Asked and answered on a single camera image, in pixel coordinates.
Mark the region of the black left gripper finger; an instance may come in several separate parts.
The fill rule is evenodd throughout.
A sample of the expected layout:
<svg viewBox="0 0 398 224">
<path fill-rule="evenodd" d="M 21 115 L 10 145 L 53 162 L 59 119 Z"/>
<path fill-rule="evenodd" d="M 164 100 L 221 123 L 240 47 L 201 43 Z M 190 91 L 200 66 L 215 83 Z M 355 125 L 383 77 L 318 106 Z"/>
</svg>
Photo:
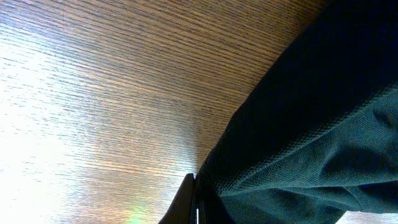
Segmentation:
<svg viewBox="0 0 398 224">
<path fill-rule="evenodd" d="M 197 208 L 194 175 L 187 174 L 159 224 L 196 224 Z"/>
</svg>

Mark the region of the black t-shirt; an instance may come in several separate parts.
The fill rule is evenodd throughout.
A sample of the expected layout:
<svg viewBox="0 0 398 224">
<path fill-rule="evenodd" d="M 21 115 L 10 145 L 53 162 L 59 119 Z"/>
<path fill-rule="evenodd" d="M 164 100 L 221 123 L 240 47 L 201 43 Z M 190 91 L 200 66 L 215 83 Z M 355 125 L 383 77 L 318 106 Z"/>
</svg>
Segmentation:
<svg viewBox="0 0 398 224">
<path fill-rule="evenodd" d="M 397 1 L 333 1 L 286 48 L 198 173 L 208 223 L 397 211 Z"/>
</svg>

